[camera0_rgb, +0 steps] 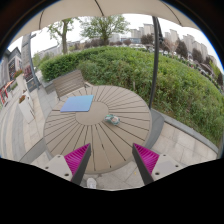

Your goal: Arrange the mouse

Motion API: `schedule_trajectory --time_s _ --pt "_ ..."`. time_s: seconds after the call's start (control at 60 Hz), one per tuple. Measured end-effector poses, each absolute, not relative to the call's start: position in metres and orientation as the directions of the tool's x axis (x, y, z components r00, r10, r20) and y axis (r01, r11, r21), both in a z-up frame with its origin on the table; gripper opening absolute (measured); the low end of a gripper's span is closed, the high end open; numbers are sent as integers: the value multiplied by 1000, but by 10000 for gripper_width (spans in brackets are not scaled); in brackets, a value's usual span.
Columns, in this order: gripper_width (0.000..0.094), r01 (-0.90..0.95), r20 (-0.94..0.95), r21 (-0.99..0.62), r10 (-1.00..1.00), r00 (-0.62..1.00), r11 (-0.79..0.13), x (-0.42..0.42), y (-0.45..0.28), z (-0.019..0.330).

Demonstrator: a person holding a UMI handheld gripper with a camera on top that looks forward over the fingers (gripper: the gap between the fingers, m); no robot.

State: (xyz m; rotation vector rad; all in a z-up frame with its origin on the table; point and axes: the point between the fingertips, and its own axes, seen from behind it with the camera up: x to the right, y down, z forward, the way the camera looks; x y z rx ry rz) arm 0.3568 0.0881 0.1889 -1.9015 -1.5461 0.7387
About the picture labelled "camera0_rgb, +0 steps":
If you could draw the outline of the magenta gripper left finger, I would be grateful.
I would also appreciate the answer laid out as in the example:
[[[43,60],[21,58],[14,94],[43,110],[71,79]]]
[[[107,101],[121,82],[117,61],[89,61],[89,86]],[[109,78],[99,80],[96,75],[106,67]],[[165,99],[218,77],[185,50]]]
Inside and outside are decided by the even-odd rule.
[[[86,144],[65,156],[54,156],[45,165],[45,170],[79,185],[85,173],[90,155],[91,144]]]

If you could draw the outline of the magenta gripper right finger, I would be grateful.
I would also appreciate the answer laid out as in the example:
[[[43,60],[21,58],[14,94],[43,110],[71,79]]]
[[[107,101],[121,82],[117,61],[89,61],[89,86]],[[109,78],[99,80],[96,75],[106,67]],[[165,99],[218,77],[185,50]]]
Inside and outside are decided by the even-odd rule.
[[[136,143],[133,144],[132,154],[145,185],[183,168],[169,155],[157,154]]]

